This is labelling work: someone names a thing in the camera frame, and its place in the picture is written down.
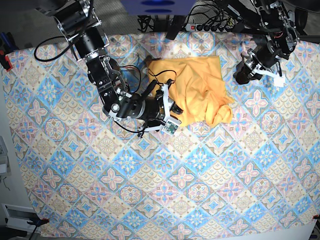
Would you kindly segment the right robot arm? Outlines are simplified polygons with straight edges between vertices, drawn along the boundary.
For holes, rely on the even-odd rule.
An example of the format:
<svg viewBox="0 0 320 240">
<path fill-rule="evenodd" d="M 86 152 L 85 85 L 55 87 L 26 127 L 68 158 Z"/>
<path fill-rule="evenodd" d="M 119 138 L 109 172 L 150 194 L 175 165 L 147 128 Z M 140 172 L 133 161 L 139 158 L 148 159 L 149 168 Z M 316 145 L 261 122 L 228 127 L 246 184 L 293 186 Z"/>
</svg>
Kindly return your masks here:
<svg viewBox="0 0 320 240">
<path fill-rule="evenodd" d="M 92 0 L 76 0 L 70 5 L 65 0 L 40 0 L 36 9 L 54 18 L 69 46 L 76 48 L 79 55 L 76 59 L 85 61 L 88 78 L 97 87 L 102 110 L 109 118 L 115 122 L 143 120 L 144 127 L 154 130 L 179 126 L 181 121 L 171 112 L 182 114 L 183 110 L 169 97 L 174 80 L 169 78 L 160 83 L 153 75 L 143 93 L 131 92 L 120 66 L 107 54 L 108 43 L 98 30 L 101 21 L 93 4 Z"/>
</svg>

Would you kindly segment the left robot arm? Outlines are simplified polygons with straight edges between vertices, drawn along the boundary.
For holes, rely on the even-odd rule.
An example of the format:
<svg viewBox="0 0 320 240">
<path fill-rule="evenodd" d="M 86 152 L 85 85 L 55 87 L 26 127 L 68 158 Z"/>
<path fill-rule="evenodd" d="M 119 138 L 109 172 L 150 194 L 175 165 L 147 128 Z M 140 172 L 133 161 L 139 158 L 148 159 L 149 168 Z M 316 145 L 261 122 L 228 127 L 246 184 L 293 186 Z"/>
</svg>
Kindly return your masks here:
<svg viewBox="0 0 320 240">
<path fill-rule="evenodd" d="M 265 45 L 248 49 L 233 77 L 239 85 L 246 85 L 266 75 L 282 87 L 286 78 L 280 61 L 288 60 L 300 41 L 295 23 L 280 0 L 255 0 L 252 4 L 261 18 L 259 30 L 268 37 Z"/>
</svg>

